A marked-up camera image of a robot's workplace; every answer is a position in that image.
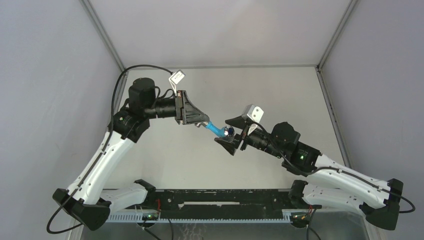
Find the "blue plastic water faucet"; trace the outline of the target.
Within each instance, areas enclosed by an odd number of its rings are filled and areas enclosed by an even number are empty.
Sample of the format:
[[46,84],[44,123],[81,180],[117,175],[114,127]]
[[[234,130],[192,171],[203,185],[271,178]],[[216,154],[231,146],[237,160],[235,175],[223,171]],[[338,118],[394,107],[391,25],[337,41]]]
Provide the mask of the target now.
[[218,138],[232,137],[235,133],[234,128],[231,126],[217,127],[211,121],[209,121],[206,126],[206,129],[214,133]]

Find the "small metal pipe fitting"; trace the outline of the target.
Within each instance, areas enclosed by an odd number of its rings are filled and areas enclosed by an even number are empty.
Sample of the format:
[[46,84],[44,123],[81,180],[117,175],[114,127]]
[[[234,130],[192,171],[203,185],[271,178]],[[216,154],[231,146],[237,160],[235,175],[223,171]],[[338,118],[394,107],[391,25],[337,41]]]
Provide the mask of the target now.
[[200,128],[200,127],[205,127],[206,128],[208,124],[209,124],[209,121],[202,121],[202,122],[195,123],[194,125],[197,128]]

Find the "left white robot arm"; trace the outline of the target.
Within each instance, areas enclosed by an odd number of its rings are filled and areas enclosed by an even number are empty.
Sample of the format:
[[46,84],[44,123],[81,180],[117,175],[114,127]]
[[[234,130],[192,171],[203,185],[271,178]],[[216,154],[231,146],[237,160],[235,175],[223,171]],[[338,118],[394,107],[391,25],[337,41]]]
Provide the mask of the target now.
[[145,209],[155,205],[157,196],[143,180],[126,188],[104,189],[120,160],[150,127],[151,119],[174,118],[183,125],[210,120],[191,103],[185,90],[178,90],[171,98],[159,97],[158,92],[153,79],[136,79],[87,166],[68,188],[58,188],[52,196],[67,214],[91,231],[99,229],[112,213],[138,204]]

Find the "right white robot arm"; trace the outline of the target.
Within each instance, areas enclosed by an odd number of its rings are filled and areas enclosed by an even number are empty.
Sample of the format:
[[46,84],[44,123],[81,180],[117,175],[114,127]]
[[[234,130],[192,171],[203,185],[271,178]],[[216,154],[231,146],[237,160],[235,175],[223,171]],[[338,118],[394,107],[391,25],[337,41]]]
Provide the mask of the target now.
[[380,229],[396,229],[401,213],[402,181],[380,180],[337,163],[320,150],[302,143],[300,133],[286,121],[277,123],[272,132],[260,124],[249,132],[255,121],[242,116],[228,119],[226,123],[241,129],[241,133],[216,137],[214,141],[231,155],[252,147],[282,159],[283,168],[304,178],[292,184],[289,203],[293,207],[341,209],[364,217]]

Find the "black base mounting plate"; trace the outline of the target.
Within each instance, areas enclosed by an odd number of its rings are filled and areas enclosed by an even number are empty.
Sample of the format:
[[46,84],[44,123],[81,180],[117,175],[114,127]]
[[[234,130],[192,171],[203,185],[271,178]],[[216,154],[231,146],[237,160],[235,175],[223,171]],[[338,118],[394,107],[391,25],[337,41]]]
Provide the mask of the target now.
[[166,217],[265,219],[310,207],[288,189],[157,189],[143,179],[135,183],[147,190],[137,208],[156,210]]

